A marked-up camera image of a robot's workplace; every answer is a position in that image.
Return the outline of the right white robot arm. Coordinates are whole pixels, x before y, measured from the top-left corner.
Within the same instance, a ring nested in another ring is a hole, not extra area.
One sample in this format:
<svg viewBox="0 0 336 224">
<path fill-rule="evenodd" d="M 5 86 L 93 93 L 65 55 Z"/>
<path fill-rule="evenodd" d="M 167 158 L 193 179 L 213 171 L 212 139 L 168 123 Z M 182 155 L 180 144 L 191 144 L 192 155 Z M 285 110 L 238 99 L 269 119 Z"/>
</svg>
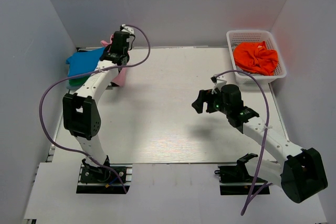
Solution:
<svg viewBox="0 0 336 224">
<path fill-rule="evenodd" d="M 275 159 L 273 162 L 260 162 L 257 154 L 246 154 L 236 161 L 235 166 L 221 166 L 215 171 L 222 183 L 250 183 L 258 173 L 258 182 L 269 182 L 282 188 L 295 203 L 301 203 L 328 187 L 320 153 L 314 148 L 304 149 L 266 127 L 259 114 L 244 105 L 237 85 L 200 90 L 192 107 L 201 114 L 205 104 L 207 113 L 225 114 L 232 127 L 264 145 Z"/>
</svg>

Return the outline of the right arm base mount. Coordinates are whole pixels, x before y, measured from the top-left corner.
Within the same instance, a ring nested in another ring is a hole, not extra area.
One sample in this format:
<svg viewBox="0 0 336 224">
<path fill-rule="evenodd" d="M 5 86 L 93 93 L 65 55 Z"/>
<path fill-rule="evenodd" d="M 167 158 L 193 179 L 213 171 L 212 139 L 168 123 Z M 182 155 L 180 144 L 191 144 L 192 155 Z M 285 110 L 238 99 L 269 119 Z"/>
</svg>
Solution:
<svg viewBox="0 0 336 224">
<path fill-rule="evenodd" d="M 241 173 L 237 165 L 222 165 L 214 171 L 219 179 L 221 196 L 247 196 L 253 182 L 249 174 Z"/>
</svg>

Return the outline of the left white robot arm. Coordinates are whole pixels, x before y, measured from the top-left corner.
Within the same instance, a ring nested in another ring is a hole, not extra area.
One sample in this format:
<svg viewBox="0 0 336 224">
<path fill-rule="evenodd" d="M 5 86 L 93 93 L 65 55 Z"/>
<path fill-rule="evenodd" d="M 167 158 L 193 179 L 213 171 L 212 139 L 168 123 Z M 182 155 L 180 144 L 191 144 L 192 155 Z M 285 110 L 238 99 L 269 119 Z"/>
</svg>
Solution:
<svg viewBox="0 0 336 224">
<path fill-rule="evenodd" d="M 73 94 L 63 97 L 64 127 L 79 142 L 82 150 L 89 156 L 82 160 L 83 165 L 101 182 L 110 178 L 111 168 L 108 155 L 102 149 L 98 132 L 101 117 L 97 103 L 110 82 L 123 70 L 130 56 L 130 38 L 135 37 L 133 28 L 127 26 L 113 34 L 112 43 L 99 53 L 94 70 L 118 66 L 90 75 L 86 82 Z"/>
</svg>

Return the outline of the pink t shirt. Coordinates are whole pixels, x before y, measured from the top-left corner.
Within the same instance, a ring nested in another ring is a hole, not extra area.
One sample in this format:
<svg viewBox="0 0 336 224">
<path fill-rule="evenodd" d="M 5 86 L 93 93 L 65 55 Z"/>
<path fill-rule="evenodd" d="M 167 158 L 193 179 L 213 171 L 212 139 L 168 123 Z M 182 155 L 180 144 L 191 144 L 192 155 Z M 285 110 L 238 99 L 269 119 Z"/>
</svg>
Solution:
<svg viewBox="0 0 336 224">
<path fill-rule="evenodd" d="M 100 43 L 103 47 L 106 47 L 107 45 L 111 44 L 113 40 L 113 35 L 110 36 L 110 41 L 107 42 L 105 40 L 102 40 Z M 127 76 L 127 70 L 122 69 L 119 74 L 112 80 L 112 82 L 118 84 L 120 87 L 125 85 L 126 81 L 126 76 Z"/>
</svg>

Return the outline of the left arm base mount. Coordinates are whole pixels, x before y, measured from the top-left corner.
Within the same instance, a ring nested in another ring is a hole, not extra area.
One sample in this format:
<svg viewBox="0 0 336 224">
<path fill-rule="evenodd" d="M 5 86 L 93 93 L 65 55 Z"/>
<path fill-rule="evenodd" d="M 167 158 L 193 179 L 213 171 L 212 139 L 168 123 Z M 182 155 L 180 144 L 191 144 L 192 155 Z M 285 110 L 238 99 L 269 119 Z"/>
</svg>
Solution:
<svg viewBox="0 0 336 224">
<path fill-rule="evenodd" d="M 117 175 L 111 170 L 90 166 L 86 159 L 82 160 L 78 182 L 77 194 L 102 194 L 102 195 L 119 195 L 126 194 L 131 185 L 132 165 L 111 165 L 118 176 L 121 178 L 124 188 L 120 183 Z"/>
</svg>

